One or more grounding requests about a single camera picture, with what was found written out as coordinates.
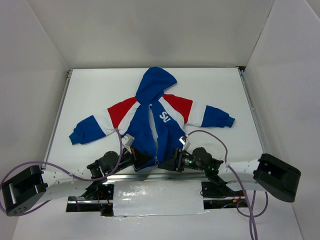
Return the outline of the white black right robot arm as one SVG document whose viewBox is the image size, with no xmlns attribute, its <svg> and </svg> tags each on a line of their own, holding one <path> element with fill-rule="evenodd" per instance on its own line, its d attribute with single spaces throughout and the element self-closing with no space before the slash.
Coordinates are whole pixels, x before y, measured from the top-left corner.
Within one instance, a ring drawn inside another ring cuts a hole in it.
<svg viewBox="0 0 320 240">
<path fill-rule="evenodd" d="M 177 148 L 158 168 L 179 173 L 185 169 L 204 172 L 223 196 L 241 190 L 261 191 L 287 203 L 295 201 L 301 178 L 300 170 L 268 153 L 254 160 L 226 163 L 213 158 L 203 147 L 195 148 L 192 154 Z"/>
</svg>

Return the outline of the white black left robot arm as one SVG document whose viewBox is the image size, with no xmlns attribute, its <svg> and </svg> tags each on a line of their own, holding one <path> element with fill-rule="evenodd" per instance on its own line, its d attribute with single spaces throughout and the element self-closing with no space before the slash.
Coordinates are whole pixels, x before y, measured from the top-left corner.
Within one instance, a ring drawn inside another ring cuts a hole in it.
<svg viewBox="0 0 320 240">
<path fill-rule="evenodd" d="M 8 217 L 19 217 L 35 211 L 37 204 L 43 205 L 62 197 L 80 196 L 91 200 L 109 176 L 130 166 L 140 170 L 150 160 L 152 156 L 130 147 L 121 154 L 108 151 L 77 173 L 55 164 L 51 165 L 53 171 L 47 171 L 36 161 L 26 163 L 24 170 L 2 180 L 4 204 L 1 209 Z"/>
</svg>

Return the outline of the blue white red hooded jacket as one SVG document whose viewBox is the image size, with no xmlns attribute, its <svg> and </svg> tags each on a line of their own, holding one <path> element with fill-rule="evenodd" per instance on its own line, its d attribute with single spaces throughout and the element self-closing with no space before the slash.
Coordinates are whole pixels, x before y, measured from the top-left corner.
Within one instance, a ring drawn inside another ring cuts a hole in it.
<svg viewBox="0 0 320 240">
<path fill-rule="evenodd" d="M 232 127 L 235 119 L 227 112 L 195 102 L 165 90 L 177 80 L 160 67 L 151 67 L 143 75 L 134 97 L 104 109 L 80 121 L 69 136 L 72 145 L 88 144 L 114 130 L 134 137 L 133 146 L 153 156 L 143 169 L 167 160 L 183 145 L 185 125 L 202 128 Z"/>
</svg>

